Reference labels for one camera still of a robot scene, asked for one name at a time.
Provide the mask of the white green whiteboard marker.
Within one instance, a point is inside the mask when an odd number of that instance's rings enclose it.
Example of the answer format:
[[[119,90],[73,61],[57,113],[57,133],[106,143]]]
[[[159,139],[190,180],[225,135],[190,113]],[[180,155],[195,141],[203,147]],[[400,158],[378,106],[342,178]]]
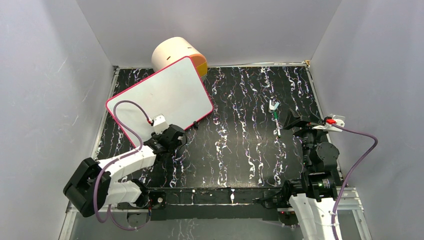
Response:
[[[281,130],[280,130],[280,124],[279,124],[279,117],[276,111],[273,112],[273,119],[275,121],[276,129],[275,129],[275,135],[278,138],[281,138]]]

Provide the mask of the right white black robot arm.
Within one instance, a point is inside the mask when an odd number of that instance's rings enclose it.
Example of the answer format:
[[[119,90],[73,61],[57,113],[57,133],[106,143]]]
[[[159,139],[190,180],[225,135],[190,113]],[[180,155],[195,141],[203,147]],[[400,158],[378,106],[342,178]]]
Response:
[[[300,178],[286,180],[281,190],[268,190],[257,199],[268,209],[292,207],[305,240],[334,240],[339,230],[333,209],[338,197],[340,177],[337,171],[339,150],[321,138],[329,132],[341,132],[345,117],[301,116],[290,109],[284,130],[298,128],[293,133],[301,140],[304,169]]]

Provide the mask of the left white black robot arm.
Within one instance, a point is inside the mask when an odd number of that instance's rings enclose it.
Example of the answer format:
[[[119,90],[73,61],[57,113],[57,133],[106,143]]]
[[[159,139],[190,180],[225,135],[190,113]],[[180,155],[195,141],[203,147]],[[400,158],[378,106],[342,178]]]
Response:
[[[98,161],[88,157],[70,177],[63,194],[86,218],[113,204],[129,203],[145,208],[151,203],[150,190],[138,179],[120,180],[170,158],[183,146],[186,137],[183,128],[171,124],[162,133],[153,134],[141,147],[121,155]]]

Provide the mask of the cream cylindrical drawer box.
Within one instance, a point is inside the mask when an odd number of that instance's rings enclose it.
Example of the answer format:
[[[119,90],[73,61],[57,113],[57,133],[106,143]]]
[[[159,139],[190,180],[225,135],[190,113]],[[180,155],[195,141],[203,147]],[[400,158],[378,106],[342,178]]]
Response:
[[[175,36],[161,42],[151,55],[152,69],[157,72],[183,57],[190,57],[201,78],[208,74],[206,57],[183,37]]]

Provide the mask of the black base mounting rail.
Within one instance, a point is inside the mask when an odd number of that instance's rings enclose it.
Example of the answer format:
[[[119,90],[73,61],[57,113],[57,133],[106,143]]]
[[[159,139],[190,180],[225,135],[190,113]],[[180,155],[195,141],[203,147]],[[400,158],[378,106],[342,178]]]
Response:
[[[141,203],[118,203],[130,215],[150,213],[153,221],[259,219],[298,225],[280,187],[151,188]]]

